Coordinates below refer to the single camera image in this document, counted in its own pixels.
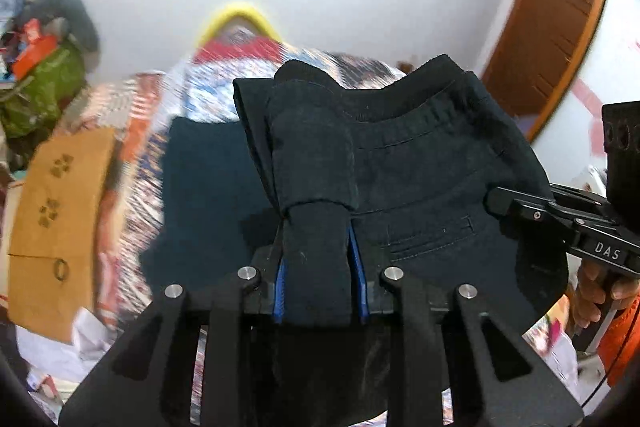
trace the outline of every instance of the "yellow arch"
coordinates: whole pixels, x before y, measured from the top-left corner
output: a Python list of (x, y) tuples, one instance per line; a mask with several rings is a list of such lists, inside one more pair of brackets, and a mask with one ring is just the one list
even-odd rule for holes
[(251, 4), (235, 2), (228, 4), (212, 17), (203, 29), (196, 45), (200, 47), (209, 42), (229, 21), (235, 18), (246, 19), (258, 29), (261, 35), (278, 42), (282, 41), (280, 35), (278, 35), (273, 26), (269, 24), (268, 20)]

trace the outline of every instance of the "human hand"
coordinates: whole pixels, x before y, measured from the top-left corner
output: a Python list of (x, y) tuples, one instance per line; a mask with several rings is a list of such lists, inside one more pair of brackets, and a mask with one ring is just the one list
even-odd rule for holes
[[(574, 322), (581, 328), (600, 320), (601, 313), (596, 305), (604, 303), (606, 293), (595, 281), (604, 269), (597, 263), (583, 259), (578, 270), (578, 287), (571, 308)], [(639, 292), (640, 280), (621, 277), (611, 288), (611, 298), (619, 301), (614, 304), (616, 309), (624, 310), (631, 306)]]

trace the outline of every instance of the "brown door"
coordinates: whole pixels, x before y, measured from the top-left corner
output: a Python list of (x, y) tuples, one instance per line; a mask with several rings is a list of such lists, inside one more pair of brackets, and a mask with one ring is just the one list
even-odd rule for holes
[(482, 81), (502, 108), (537, 116), (572, 60), (594, 0), (516, 0)]

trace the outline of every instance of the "dark clothing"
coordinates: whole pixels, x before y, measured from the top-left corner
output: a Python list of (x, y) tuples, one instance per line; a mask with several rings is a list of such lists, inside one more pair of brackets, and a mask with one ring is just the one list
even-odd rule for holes
[(156, 294), (173, 283), (194, 291), (251, 263), (279, 222), (256, 175), (239, 123), (176, 118), (162, 158), (164, 225), (141, 256)]
[(383, 89), (347, 90), (289, 61), (236, 80), (235, 100), (270, 200), (284, 219), (284, 321), (351, 319), (346, 259), (358, 243), (452, 291), (471, 283), (524, 333), (562, 295), (558, 239), (484, 209), (496, 185), (550, 196), (529, 144), (473, 73), (445, 55)]

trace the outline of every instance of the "person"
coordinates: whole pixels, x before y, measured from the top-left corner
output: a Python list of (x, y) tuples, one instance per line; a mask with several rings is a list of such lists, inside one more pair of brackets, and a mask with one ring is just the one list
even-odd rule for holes
[[(576, 326), (585, 328), (592, 322), (600, 320), (601, 313), (597, 305), (603, 304), (606, 293), (596, 280), (603, 269), (601, 265), (584, 259), (580, 264), (578, 285), (571, 301), (571, 314)], [(640, 346), (640, 320), (638, 320), (618, 361), (612, 367), (640, 305), (640, 280), (621, 277), (611, 288), (611, 298), (619, 301), (616, 306), (619, 311), (600, 341), (598, 355), (605, 370), (609, 371), (607, 383), (614, 386)]]

